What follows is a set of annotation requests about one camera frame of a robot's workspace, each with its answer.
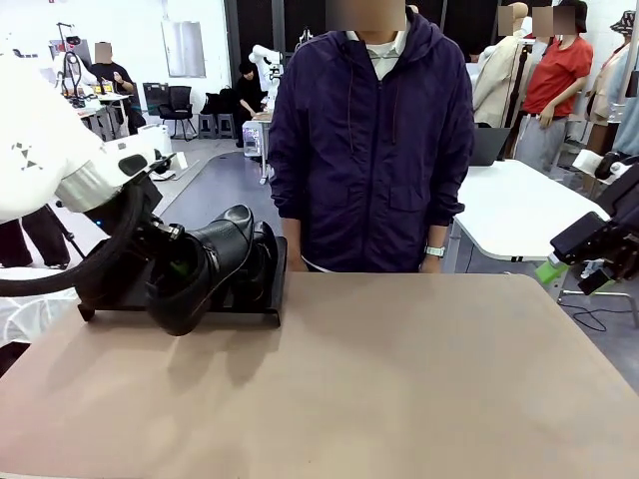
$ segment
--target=jacket zipper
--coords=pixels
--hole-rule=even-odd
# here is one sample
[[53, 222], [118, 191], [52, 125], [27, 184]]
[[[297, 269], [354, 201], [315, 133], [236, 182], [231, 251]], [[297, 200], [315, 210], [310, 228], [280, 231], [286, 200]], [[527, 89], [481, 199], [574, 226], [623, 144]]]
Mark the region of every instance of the jacket zipper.
[[361, 265], [365, 265], [365, 250], [368, 244], [368, 227], [370, 224], [370, 204], [372, 203], [372, 182], [374, 179], [375, 156], [377, 153], [377, 144], [379, 143], [379, 97], [381, 97], [382, 80], [377, 80], [376, 99], [375, 99], [375, 126], [372, 130], [372, 142], [370, 145], [370, 169], [368, 171], [368, 192], [366, 200], [366, 218], [363, 225], [363, 237], [361, 240]]

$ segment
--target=wristwatch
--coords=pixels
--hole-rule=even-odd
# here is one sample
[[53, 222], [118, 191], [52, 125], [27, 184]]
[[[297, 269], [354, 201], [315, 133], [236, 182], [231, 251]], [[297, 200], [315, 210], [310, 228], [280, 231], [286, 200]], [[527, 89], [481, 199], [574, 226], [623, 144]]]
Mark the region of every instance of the wristwatch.
[[445, 247], [427, 247], [426, 254], [429, 256], [443, 257], [446, 254]]

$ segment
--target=red t-shirt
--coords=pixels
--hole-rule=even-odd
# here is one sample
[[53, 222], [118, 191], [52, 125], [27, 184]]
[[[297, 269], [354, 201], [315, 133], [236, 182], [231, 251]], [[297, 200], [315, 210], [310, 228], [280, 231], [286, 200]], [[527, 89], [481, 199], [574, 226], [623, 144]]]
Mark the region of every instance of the red t-shirt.
[[[583, 38], [565, 50], [559, 50], [560, 42], [553, 43], [535, 68], [528, 86], [523, 111], [531, 115], [540, 114], [546, 106], [578, 78], [590, 75], [592, 46]], [[555, 108], [555, 117], [567, 117], [575, 106], [576, 95]]]

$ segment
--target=beige coat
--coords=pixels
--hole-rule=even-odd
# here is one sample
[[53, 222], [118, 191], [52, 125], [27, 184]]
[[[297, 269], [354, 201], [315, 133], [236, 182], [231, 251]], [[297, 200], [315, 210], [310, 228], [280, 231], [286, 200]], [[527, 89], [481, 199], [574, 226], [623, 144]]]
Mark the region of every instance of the beige coat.
[[479, 72], [472, 102], [475, 123], [501, 127], [519, 68], [519, 40], [523, 37], [524, 31], [519, 30], [501, 40]]
[[592, 105], [591, 115], [588, 118], [591, 122], [605, 122], [610, 116], [610, 105], [608, 104], [608, 88], [610, 82], [612, 82], [617, 66], [621, 58], [626, 55], [630, 45], [626, 45], [624, 48], [614, 53], [608, 63], [601, 69], [594, 85], [592, 86], [592, 95], [595, 96], [594, 103]]

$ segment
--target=person in black clothing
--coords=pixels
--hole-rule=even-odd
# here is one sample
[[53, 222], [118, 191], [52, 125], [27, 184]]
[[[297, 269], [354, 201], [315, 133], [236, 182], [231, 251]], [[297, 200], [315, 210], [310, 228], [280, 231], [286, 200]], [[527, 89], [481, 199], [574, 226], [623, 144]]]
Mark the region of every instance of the person in black clothing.
[[[66, 269], [69, 265], [69, 250], [64, 242], [62, 232], [58, 229], [51, 214], [41, 208], [31, 215], [22, 218], [22, 228], [33, 241], [45, 265], [52, 269]], [[33, 258], [20, 229], [20, 222], [0, 225], [0, 264], [3, 267], [26, 267]]]
[[[115, 93], [120, 95], [133, 95], [135, 87], [133, 86], [133, 80], [129, 76], [129, 73], [124, 67], [121, 67], [113, 61], [113, 52], [109, 43], [99, 43], [96, 45], [96, 62], [90, 69], [91, 73], [95, 75], [98, 81], [113, 82]], [[138, 117], [140, 115], [134, 112], [131, 107], [130, 100], [123, 100], [124, 111], [129, 118], [128, 127], [129, 134], [136, 135], [138, 133]], [[118, 117], [119, 123], [122, 123], [121, 114]]]
[[243, 62], [240, 65], [240, 73], [242, 73], [242, 77], [236, 85], [236, 93], [240, 99], [240, 104], [234, 113], [234, 119], [239, 137], [237, 145], [238, 148], [243, 148], [242, 125], [262, 110], [262, 100], [267, 94], [262, 91], [260, 78], [256, 74], [252, 63]]

